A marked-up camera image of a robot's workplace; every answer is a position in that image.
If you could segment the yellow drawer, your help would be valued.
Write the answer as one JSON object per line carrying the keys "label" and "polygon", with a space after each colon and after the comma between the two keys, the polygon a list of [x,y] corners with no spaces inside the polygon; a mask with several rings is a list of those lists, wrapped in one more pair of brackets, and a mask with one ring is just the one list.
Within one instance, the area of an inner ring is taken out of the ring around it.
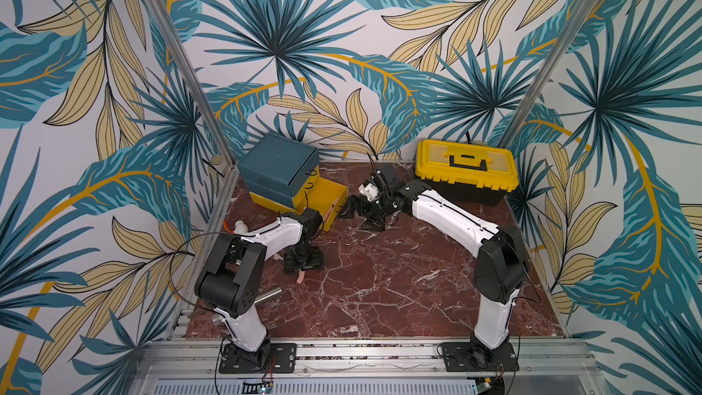
{"label": "yellow drawer", "polygon": [[325,212],[325,206],[323,202],[319,199],[321,177],[314,171],[306,181],[303,186],[294,193],[292,197],[292,210],[298,214],[302,214],[307,208],[312,208],[318,211],[320,214]]}
{"label": "yellow drawer", "polygon": [[[325,206],[325,212],[329,208],[330,204],[334,203],[336,205],[335,211],[333,212],[329,221],[323,221],[323,231],[328,232],[337,217],[337,213],[347,199],[348,189],[344,185],[338,184],[323,177],[321,177],[320,184],[318,186],[320,190],[319,199]],[[297,215],[301,215],[293,211],[292,197],[294,195],[290,196],[270,188],[257,186],[253,183],[248,185],[247,188],[250,192],[250,196],[252,197],[252,201],[255,204],[262,206],[263,208],[268,208],[268,210],[280,212],[281,214],[292,212]]]}

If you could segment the yellow bottom drawer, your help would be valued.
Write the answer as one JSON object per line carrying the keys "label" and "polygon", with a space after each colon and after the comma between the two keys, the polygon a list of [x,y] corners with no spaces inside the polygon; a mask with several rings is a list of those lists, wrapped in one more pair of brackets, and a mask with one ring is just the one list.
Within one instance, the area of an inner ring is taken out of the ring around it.
{"label": "yellow bottom drawer", "polygon": [[[318,186],[320,190],[319,199],[325,206],[325,212],[329,208],[330,204],[334,203],[336,205],[335,211],[333,212],[329,221],[323,221],[323,231],[328,232],[337,217],[337,213],[347,199],[348,189],[344,185],[338,184],[323,177],[321,177],[320,184]],[[247,188],[250,192],[250,196],[252,197],[252,201],[255,204],[262,206],[263,208],[268,208],[268,210],[280,212],[281,214],[292,212],[297,215],[301,215],[293,211],[292,197],[294,195],[290,196],[270,188],[257,186],[253,183],[248,185]]]}

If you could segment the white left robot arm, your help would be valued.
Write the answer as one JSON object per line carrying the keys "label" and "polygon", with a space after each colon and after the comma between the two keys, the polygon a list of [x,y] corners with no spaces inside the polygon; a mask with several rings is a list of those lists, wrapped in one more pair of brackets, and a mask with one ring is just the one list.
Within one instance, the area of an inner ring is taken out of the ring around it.
{"label": "white left robot arm", "polygon": [[313,245],[321,228],[321,214],[307,208],[300,215],[285,213],[253,232],[221,232],[217,237],[194,292],[223,320],[239,370],[263,370],[272,360],[270,334],[255,307],[265,262],[282,252],[286,274],[303,277],[323,269],[323,252]]}

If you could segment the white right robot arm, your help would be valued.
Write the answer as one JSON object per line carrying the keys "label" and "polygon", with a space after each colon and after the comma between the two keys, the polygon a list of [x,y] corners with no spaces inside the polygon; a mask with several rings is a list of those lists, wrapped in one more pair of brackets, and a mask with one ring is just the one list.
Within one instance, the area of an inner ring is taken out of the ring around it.
{"label": "white right robot arm", "polygon": [[358,192],[345,201],[338,217],[362,217],[364,230],[383,232],[387,219],[400,212],[430,224],[476,259],[473,283],[480,293],[478,320],[469,341],[440,346],[446,370],[517,371],[518,352],[510,343],[509,325],[529,278],[520,230],[481,219],[423,181],[403,180],[390,165],[372,170]]}

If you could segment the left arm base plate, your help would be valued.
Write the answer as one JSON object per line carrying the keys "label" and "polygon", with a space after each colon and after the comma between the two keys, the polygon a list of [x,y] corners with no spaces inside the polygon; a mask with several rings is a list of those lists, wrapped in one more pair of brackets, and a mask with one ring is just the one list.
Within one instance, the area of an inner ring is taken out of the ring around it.
{"label": "left arm base plate", "polygon": [[292,374],[296,364],[296,343],[264,342],[254,352],[246,351],[233,343],[226,344],[219,356],[217,371],[225,375],[263,374],[272,369],[276,374]]}

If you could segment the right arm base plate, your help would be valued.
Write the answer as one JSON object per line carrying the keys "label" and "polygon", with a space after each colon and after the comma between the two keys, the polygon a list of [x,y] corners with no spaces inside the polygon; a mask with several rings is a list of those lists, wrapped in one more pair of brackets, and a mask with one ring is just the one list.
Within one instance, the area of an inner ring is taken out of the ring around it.
{"label": "right arm base plate", "polygon": [[517,351],[509,340],[496,349],[477,341],[440,343],[437,352],[447,372],[511,372],[519,370]]}

